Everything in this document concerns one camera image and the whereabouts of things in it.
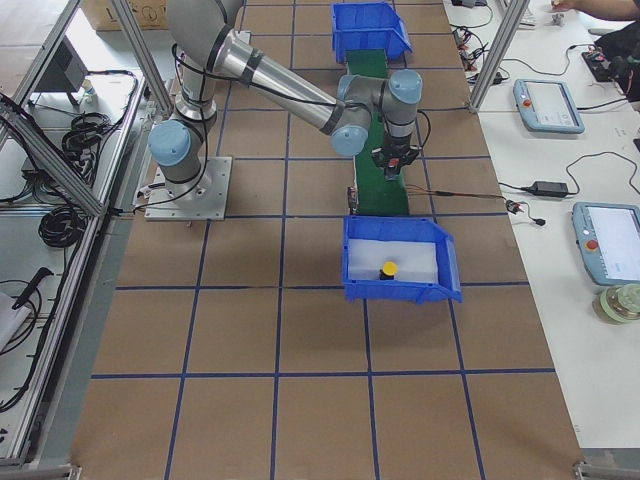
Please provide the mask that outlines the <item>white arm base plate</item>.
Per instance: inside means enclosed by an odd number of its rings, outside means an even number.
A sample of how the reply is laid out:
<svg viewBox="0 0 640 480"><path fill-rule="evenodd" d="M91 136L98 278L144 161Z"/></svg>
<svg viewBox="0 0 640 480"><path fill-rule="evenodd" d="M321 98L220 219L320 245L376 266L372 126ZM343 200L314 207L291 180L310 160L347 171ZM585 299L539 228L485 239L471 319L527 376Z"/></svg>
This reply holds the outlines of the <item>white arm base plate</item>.
<svg viewBox="0 0 640 480"><path fill-rule="evenodd" d="M145 208L148 221L200 221L225 219L233 158L199 157L204 172L184 184L167 181L161 167L156 168L154 188Z"/></svg>

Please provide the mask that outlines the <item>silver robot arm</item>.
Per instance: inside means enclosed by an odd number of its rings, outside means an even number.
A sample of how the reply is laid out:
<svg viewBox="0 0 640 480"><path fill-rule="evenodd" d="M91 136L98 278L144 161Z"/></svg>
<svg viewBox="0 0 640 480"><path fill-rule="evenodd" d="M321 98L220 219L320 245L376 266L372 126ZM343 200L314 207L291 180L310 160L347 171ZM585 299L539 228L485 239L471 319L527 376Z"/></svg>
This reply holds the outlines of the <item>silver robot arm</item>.
<svg viewBox="0 0 640 480"><path fill-rule="evenodd" d="M370 151L374 164L392 180L420 151L413 144L414 122L423 91L421 76L400 70L388 78L347 74L331 96L244 42L235 30L239 1L169 1L169 30L187 63L178 98L184 110L201 115L213 102L210 80L235 81L316 127L340 156L360 154L379 117L384 137Z"/></svg>

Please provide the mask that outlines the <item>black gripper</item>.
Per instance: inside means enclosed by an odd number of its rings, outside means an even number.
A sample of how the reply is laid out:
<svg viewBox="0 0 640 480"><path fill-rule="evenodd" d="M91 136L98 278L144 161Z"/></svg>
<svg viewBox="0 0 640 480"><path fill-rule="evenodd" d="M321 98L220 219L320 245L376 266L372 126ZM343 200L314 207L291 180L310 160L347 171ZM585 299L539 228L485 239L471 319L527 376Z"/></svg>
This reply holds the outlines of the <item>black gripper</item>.
<svg viewBox="0 0 640 480"><path fill-rule="evenodd" d="M419 147L411 144L411 135L398 137L384 133L382 145L372 150L372 160L383 170L386 179L397 180L401 176L402 168L410 165L418 154ZM399 163L390 167L388 163L393 158L397 158Z"/></svg>

